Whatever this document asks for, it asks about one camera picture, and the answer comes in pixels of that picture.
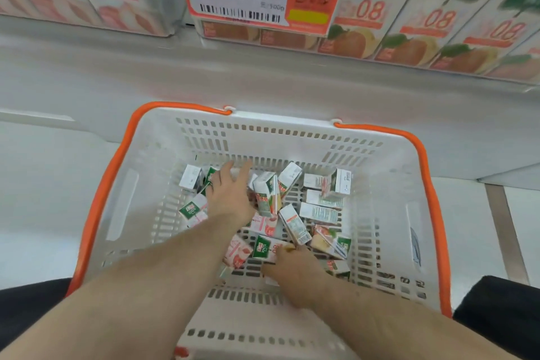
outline right arm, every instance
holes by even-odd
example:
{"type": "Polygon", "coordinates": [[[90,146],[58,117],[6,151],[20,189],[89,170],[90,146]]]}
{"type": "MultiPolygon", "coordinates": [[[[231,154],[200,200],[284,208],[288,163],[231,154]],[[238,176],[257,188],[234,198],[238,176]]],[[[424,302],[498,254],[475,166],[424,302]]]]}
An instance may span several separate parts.
{"type": "Polygon", "coordinates": [[[306,248],[278,249],[263,273],[298,308],[311,309],[362,360],[516,360],[484,337],[431,309],[325,273],[306,248]]]}

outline left hand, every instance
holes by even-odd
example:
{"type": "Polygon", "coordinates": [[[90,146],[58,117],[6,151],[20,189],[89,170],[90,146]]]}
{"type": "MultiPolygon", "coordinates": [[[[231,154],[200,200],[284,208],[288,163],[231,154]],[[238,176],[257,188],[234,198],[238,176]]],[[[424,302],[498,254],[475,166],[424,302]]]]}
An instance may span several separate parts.
{"type": "Polygon", "coordinates": [[[247,161],[240,168],[236,181],[231,176],[233,164],[233,161],[229,161],[219,171],[212,174],[210,177],[212,186],[206,187],[206,199],[209,218],[221,216],[224,219],[230,219],[231,223],[239,229],[251,222],[255,214],[255,209],[247,197],[247,180],[253,163],[247,161]]]}

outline white plastic basket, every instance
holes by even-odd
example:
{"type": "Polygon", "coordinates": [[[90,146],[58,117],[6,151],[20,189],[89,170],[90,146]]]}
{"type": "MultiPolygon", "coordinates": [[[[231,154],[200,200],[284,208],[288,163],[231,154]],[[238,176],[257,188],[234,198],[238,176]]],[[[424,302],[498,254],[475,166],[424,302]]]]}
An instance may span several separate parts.
{"type": "MultiPolygon", "coordinates": [[[[340,215],[353,238],[350,281],[451,316],[441,211],[415,136],[185,103],[149,103],[133,114],[92,203],[69,293],[103,267],[183,230],[178,209],[188,195],[178,183],[186,164],[220,167],[248,158],[254,169],[276,172],[289,161],[316,174],[351,170],[352,194],[340,215]]],[[[286,203],[298,207],[302,197],[297,185],[286,203]]],[[[284,230],[276,233],[288,239],[284,230]]],[[[212,288],[179,345],[196,357],[356,358],[313,313],[293,309],[267,285],[256,260],[212,288]]]]}

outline white floor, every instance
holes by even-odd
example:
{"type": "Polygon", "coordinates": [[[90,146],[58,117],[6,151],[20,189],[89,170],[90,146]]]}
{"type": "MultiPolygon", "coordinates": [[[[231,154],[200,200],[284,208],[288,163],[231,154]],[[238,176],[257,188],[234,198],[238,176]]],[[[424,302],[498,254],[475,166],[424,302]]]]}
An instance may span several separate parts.
{"type": "MultiPolygon", "coordinates": [[[[0,289],[70,277],[82,228],[118,144],[81,131],[0,122],[0,289]]],[[[434,178],[452,307],[483,276],[507,277],[483,184],[434,178]]],[[[540,192],[507,189],[531,284],[540,287],[540,192]]]]}

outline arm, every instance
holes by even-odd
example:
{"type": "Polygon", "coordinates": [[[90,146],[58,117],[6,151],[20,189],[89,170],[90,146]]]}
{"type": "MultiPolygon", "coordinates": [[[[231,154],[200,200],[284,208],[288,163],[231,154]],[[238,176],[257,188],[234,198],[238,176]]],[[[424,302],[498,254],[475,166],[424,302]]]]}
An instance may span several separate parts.
{"type": "Polygon", "coordinates": [[[264,265],[264,274],[294,306],[313,310],[363,360],[516,359],[420,304],[328,275],[306,247],[280,249],[276,265],[264,265]]]}
{"type": "Polygon", "coordinates": [[[0,360],[170,359],[231,238],[255,212],[246,194],[251,163],[236,182],[232,165],[212,176],[208,220],[112,266],[43,316],[0,360]]]}

